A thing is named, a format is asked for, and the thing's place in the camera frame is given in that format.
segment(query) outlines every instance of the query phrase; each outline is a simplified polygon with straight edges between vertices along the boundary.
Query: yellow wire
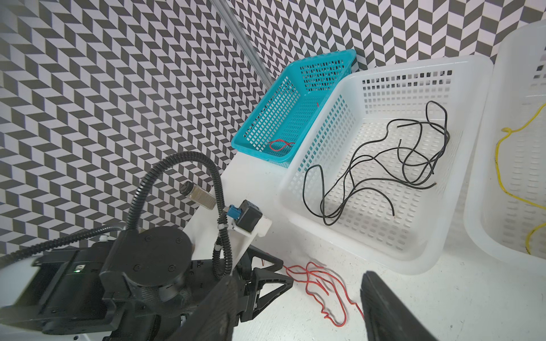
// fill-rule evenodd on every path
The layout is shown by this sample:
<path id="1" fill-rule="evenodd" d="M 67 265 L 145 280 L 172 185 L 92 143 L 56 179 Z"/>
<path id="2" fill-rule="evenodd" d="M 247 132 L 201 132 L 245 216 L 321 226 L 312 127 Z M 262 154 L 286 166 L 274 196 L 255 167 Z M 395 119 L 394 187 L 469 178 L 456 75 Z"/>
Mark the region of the yellow wire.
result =
<path id="1" fill-rule="evenodd" d="M 533 120 L 535 118 L 537 118 L 538 114 L 541 113 L 542 109 L 546 106 L 546 103 L 544 103 L 540 108 L 538 108 L 537 110 L 537 113 L 527 122 L 525 123 L 521 128 L 519 129 L 516 129 L 516 130 L 511 130 L 510 128 L 502 128 L 501 131 L 506 133 L 506 135 L 501 138 L 498 142 L 497 142 L 497 146 L 495 148 L 495 168 L 497 170 L 497 179 L 498 179 L 498 184 L 499 186 L 501 187 L 501 189 L 506 193 L 508 194 L 509 196 L 513 197 L 514 199 L 518 199 L 520 201 L 523 201 L 524 203 L 526 204 L 529 204 L 531 206 L 535 206 L 535 207 L 538 207 L 538 208 L 541 208 L 543 210 L 546 210 L 546 207 L 544 206 L 541 206 L 539 204 L 536 204 L 532 201 L 529 201 L 529 200 L 526 200 L 526 199 L 523 199 L 523 198 L 520 198 L 516 195 L 513 195 L 512 193 L 510 193 L 509 191 L 506 190 L 506 188 L 504 187 L 504 185 L 502 184 L 502 180 L 501 180 L 501 171 L 500 169 L 498 168 L 498 149 L 500 148 L 501 146 L 501 143 L 502 141 L 506 140 L 507 138 L 510 137 L 510 135 L 512 135 L 512 133 L 517 133 L 519 131 L 522 131 L 523 129 L 527 128 L 527 126 L 529 124 L 531 124 L 531 122 L 533 122 Z M 534 229 L 531 230 L 531 232 L 529 232 L 527 234 L 527 237 L 525 238 L 525 249 L 527 250 L 527 253 L 528 254 L 531 254 L 531 247 L 529 246 L 529 241 L 531 240 L 531 236 L 538 230 L 540 230 L 541 228 L 545 227 L 546 226 L 546 223 L 544 224 L 541 224 L 541 225 L 538 225 L 537 227 L 535 227 Z"/>

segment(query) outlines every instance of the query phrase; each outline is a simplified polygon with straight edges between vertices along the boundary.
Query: black wire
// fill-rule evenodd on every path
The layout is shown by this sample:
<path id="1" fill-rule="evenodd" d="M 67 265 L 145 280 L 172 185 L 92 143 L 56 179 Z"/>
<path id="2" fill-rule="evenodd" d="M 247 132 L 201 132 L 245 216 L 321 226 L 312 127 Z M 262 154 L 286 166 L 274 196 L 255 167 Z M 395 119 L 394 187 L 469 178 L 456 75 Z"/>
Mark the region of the black wire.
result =
<path id="1" fill-rule="evenodd" d="M 151 170 L 142 178 L 138 188 L 136 189 L 133 201 L 129 207 L 129 213 L 127 215 L 127 229 L 136 229 L 140 220 L 140 215 L 144 208 L 144 203 L 148 197 L 148 193 L 152 190 L 153 184 L 159 178 L 163 172 L 172 168 L 174 165 L 181 162 L 199 162 L 204 165 L 212 178 L 212 184 L 214 185 L 214 191 L 216 193 L 216 208 L 218 209 L 218 224 L 226 225 L 228 218 L 224 212 L 224 192 L 222 189 L 222 179 L 218 172 L 218 166 L 208 158 L 205 154 L 199 152 L 179 152 L 171 154 L 155 164 Z M 232 247 L 229 242 L 229 235 L 227 227 L 218 231 L 218 237 L 216 238 L 216 245 L 219 245 L 224 250 L 224 266 L 222 267 L 220 262 L 220 250 L 216 248 L 212 251 L 212 270 L 217 278 L 227 276 L 232 272 L 233 255 Z"/>
<path id="2" fill-rule="evenodd" d="M 442 109 L 442 111 L 444 112 L 444 125 L 443 126 L 438 124 L 438 123 L 430 122 L 428 110 L 429 110 L 429 104 L 431 104 L 431 103 L 433 103 L 433 104 L 437 105 L 438 107 L 440 107 L 440 109 Z M 377 193 L 381 194 L 388 201 L 388 203 L 390 205 L 390 209 L 391 209 L 392 214 L 394 216 L 393 202 L 383 192 L 381 192 L 380 190 L 378 190 L 376 188 L 373 188 L 373 187 L 362 187 L 362 188 L 358 188 L 358 189 L 357 189 L 357 187 L 359 185 L 361 185 L 362 183 L 366 182 L 366 181 L 394 181 L 394 182 L 397 182 L 399 184 L 403 184 L 403 185 L 405 185 L 407 187 L 410 187 L 410 188 L 413 188 L 413 189 L 429 189 L 429 188 L 434 187 L 436 185 L 436 182 L 434 182 L 433 184 L 430 184 L 428 186 L 422 186 L 422 185 L 426 181 L 428 181 L 429 178 L 434 174 L 434 169 L 436 167 L 436 164 L 437 164 L 438 160 L 446 152 L 446 147 L 447 147 L 447 144 L 448 144 L 448 142 L 449 142 L 449 140 L 451 138 L 451 135 L 447 130 L 447 110 L 440 103 L 438 103 L 436 101 L 433 101 L 433 100 L 428 101 L 426 103 L 426 105 L 425 105 L 425 118 L 426 118 L 426 121 L 423 121 L 423 122 L 418 121 L 416 119 L 408 119 L 408 118 L 396 118 L 396 119 L 393 119 L 393 120 L 389 121 L 389 123 L 387 123 L 386 133 L 385 133 L 385 136 L 383 138 L 381 138 L 379 140 L 368 141 L 368 142 L 362 143 L 360 146 L 358 146 L 358 148 L 353 152 L 353 155 L 351 156 L 351 161 L 349 162 L 347 170 L 334 182 L 332 187 L 327 192 L 325 192 L 325 188 L 324 188 L 324 172 L 323 172 L 322 166 L 317 164 L 317 165 L 313 165 L 313 166 L 309 167 L 305 171 L 303 189 L 302 189 L 302 193 L 301 193 L 304 205 L 307 208 L 307 210 L 309 212 L 311 212 L 311 214 L 313 214 L 314 216 L 322 218 L 322 221 L 323 221 L 324 225 L 331 226 L 331 225 L 334 225 L 341 218 L 341 214 L 343 213 L 343 210 L 345 209 L 345 206 L 346 206 L 347 202 L 349 201 L 349 199 L 353 195 L 355 195 L 356 193 L 358 193 L 358 192 L 360 192 L 362 190 L 373 190 L 373 191 L 376 191 Z M 399 126 L 397 126 L 397 128 L 410 127 L 410 126 L 416 125 L 416 124 L 419 125 L 419 136 L 418 136 L 415 144 L 413 145 L 413 147 L 411 147 L 411 148 L 402 147 L 401 146 L 402 140 L 400 139 L 399 142 L 398 142 L 397 147 L 385 149 L 385 150 L 377 153 L 376 155 L 363 154 L 363 155 L 359 155 L 359 156 L 357 156 L 355 158 L 355 156 L 357 155 L 357 152 L 362 147 L 364 147 L 366 145 L 369 145 L 371 143 L 377 143 L 377 142 L 382 142 L 382 141 L 386 140 L 387 136 L 389 135 L 389 126 L 390 126 L 390 124 L 393 123 L 393 122 L 398 122 L 398 121 L 405 121 L 405 122 L 410 122 L 410 123 L 399 125 Z M 434 154 L 431 158 L 426 157 L 425 155 L 421 154 L 420 152 L 418 152 L 416 150 L 417 147 L 419 146 L 419 143 L 421 142 L 421 138 L 423 136 L 423 125 L 425 125 L 425 124 L 430 126 L 435 131 L 439 132 L 440 134 L 442 134 L 443 137 L 444 137 L 444 139 L 443 139 L 444 143 L 443 143 L 442 148 L 436 154 Z M 404 160 L 402 160 L 402 158 L 400 157 L 400 151 L 403 150 L 403 149 L 404 150 L 409 150 L 409 152 L 405 156 Z M 386 152 L 389 152 L 389 151 L 394 151 L 394 150 L 396 150 L 396 157 L 397 157 L 398 161 L 402 164 L 401 169 L 402 169 L 403 179 L 400 179 L 400 178 L 396 177 L 394 174 L 392 174 L 377 159 L 379 155 L 381 155 L 383 153 L 386 153 Z M 409 160 L 409 158 L 410 158 L 410 156 L 412 154 L 417 154 L 418 157 L 424 159 L 425 161 L 421 162 L 421 163 L 416 163 L 416 164 L 409 164 L 407 161 Z M 364 180 L 359 181 L 358 183 L 355 183 L 352 170 L 357 165 L 359 165 L 361 163 L 368 162 L 368 161 L 375 161 L 378 165 L 380 165 L 385 170 L 385 172 L 391 178 L 366 178 Z M 421 169 L 421 172 L 417 176 L 417 178 L 415 178 L 414 180 L 408 179 L 408 177 L 406 175 L 406 167 L 419 167 L 419 166 L 423 166 L 423 168 Z M 320 205 L 320 214 L 314 212 L 313 210 L 311 210 L 309 208 L 309 206 L 307 205 L 307 201 L 305 200 L 305 184 L 307 182 L 307 175 L 308 175 L 310 170 L 312 170 L 313 168 L 316 168 L 316 167 L 321 172 L 322 199 L 321 199 L 321 205 Z M 429 170 L 429 172 L 428 172 L 428 174 L 424 175 L 425 171 L 427 169 Z M 345 189 L 347 176 L 349 176 L 349 178 L 351 179 L 351 184 L 352 184 L 352 189 L 348 194 L 347 194 L 346 189 Z M 339 206 L 333 212 L 331 212 L 329 214 L 326 214 L 326 212 L 325 212 L 326 197 L 337 186 L 337 184 L 339 183 L 339 181 L 341 179 L 343 179 L 343 199 L 342 199 L 341 203 L 339 204 Z"/>
<path id="3" fill-rule="evenodd" d="M 103 235 L 108 232 L 112 231 L 120 231 L 125 226 L 124 223 L 116 223 L 116 224 L 110 224 L 110 225 L 103 225 L 98 228 L 90 229 L 90 230 L 81 230 L 77 233 L 74 233 L 69 236 L 60 237 L 57 239 L 53 239 L 50 241 L 45 241 L 43 243 L 35 244 L 32 246 L 29 246 L 28 248 L 24 248 L 22 250 L 14 251 L 10 254 L 7 254 L 3 257 L 0 257 L 0 269 L 13 264 L 17 261 L 20 261 L 22 259 L 28 258 L 30 256 L 36 255 L 40 252 L 59 248 L 61 246 L 65 246 L 68 244 L 72 244 L 77 241 L 81 241 L 84 239 L 88 239 L 94 236 Z"/>

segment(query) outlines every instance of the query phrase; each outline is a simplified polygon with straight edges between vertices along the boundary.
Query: black bracket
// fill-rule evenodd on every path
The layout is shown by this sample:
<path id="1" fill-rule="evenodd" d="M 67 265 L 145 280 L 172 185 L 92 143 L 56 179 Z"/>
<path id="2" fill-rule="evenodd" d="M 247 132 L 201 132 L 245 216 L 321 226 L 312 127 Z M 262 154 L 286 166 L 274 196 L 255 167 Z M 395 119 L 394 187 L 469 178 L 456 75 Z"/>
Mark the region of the black bracket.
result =
<path id="1" fill-rule="evenodd" d="M 266 268 L 254 268 L 252 259 L 257 257 L 273 263 Z M 283 274 L 275 273 L 282 269 L 283 261 L 262 250 L 249 246 L 237 266 L 236 271 L 242 280 L 246 281 L 244 295 L 239 298 L 239 314 L 241 322 L 254 319 L 271 302 L 281 296 L 294 284 L 294 280 Z M 260 291 L 265 284 L 282 284 L 272 292 L 260 297 Z"/>

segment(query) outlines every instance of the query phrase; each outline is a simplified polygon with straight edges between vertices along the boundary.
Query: blue plastic basket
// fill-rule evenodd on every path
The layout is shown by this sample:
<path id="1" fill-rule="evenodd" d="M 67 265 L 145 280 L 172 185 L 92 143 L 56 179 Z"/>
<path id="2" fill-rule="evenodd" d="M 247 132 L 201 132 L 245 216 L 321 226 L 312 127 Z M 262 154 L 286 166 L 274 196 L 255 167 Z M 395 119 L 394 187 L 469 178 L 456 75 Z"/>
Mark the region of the blue plastic basket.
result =
<path id="1" fill-rule="evenodd" d="M 354 50 L 309 57 L 288 65 L 232 140 L 245 154 L 288 167 L 337 83 L 351 74 Z M 269 142 L 294 142 L 275 152 Z M 277 142 L 274 149 L 285 144 Z"/>

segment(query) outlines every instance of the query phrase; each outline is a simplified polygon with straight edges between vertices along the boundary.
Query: white plastic basket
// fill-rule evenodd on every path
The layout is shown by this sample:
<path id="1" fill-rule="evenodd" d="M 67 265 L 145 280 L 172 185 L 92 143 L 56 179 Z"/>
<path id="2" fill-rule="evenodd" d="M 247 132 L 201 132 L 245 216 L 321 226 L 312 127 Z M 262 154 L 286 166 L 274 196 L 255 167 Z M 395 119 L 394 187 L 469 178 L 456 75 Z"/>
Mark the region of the white plastic basket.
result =
<path id="1" fill-rule="evenodd" d="M 500 45 L 484 109 L 465 207 L 472 240 L 491 256 L 546 275 L 546 211 L 510 198 L 499 187 L 494 153 L 504 127 L 520 128 L 546 102 L 546 21 L 526 25 Z M 498 155 L 502 181 L 511 193 L 546 203 L 546 111 L 505 140 Z"/>
<path id="2" fill-rule="evenodd" d="M 357 256 L 377 261 L 403 274 L 418 274 L 438 260 L 446 239 L 459 191 L 464 179 L 492 72 L 491 61 L 483 56 L 439 58 L 378 67 L 344 78 L 305 137 L 280 185 L 278 204 L 297 226 Z M 326 188 L 347 168 L 354 149 L 363 142 L 385 135 L 385 126 L 393 118 L 425 120 L 425 104 L 434 100 L 448 111 L 451 140 L 435 174 L 427 184 L 437 186 L 416 190 L 392 181 L 369 181 L 369 187 L 381 190 L 393 202 L 368 190 L 353 196 L 341 219 L 325 226 L 313 216 L 302 201 L 302 185 L 308 167 L 321 164 Z M 431 105 L 432 121 L 443 124 L 443 112 Z M 361 149 L 379 152 L 396 147 L 400 138 L 411 145 L 419 125 L 394 128 L 387 140 Z M 430 157 L 443 144 L 443 137 L 424 128 L 420 151 Z M 396 153 L 381 155 L 389 170 L 402 177 Z M 319 172 L 310 171 L 306 200 L 319 212 L 321 183 Z M 387 173 L 374 163 L 358 165 L 356 179 L 385 177 Z M 326 199 L 327 212 L 339 204 L 342 185 Z"/>

